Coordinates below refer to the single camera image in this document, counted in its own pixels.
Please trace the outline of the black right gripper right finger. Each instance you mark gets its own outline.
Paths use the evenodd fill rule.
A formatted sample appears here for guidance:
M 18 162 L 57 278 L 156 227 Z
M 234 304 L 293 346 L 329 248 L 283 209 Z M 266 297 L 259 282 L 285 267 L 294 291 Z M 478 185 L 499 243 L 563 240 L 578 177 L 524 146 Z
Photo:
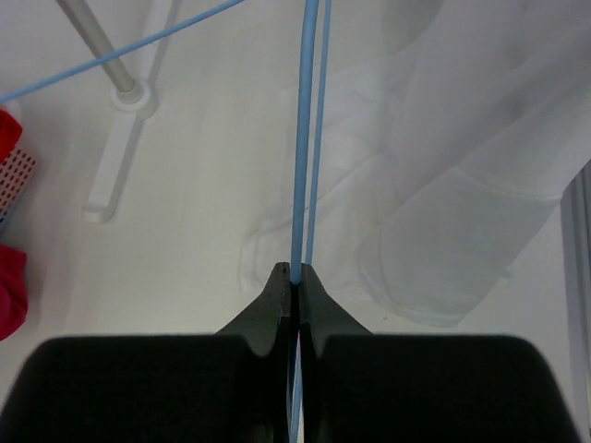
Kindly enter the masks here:
M 298 286 L 307 442 L 577 442 L 549 364 L 508 335 L 376 334 L 306 265 Z

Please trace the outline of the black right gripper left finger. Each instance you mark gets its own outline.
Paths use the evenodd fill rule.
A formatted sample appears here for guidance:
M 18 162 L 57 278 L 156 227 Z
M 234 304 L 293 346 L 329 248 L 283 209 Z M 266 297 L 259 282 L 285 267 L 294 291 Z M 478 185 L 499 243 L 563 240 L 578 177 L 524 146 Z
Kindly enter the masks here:
M 285 442 L 289 267 L 213 334 L 60 337 L 22 366 L 5 442 Z

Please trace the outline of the crimson t shirt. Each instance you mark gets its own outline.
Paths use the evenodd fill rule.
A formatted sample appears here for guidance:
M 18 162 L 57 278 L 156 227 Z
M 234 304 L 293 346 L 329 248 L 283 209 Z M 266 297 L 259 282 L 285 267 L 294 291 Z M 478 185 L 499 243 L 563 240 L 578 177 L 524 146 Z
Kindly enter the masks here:
M 25 321 L 28 294 L 25 280 L 27 255 L 1 245 L 1 340 L 12 335 Z

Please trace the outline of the red t shirt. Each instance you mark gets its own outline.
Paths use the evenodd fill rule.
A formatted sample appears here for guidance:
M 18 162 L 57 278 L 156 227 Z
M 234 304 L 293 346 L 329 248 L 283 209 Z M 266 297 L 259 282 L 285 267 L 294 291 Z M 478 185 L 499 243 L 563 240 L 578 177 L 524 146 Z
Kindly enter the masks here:
M 0 162 L 4 162 L 15 149 L 23 128 L 18 120 L 5 109 L 0 111 Z

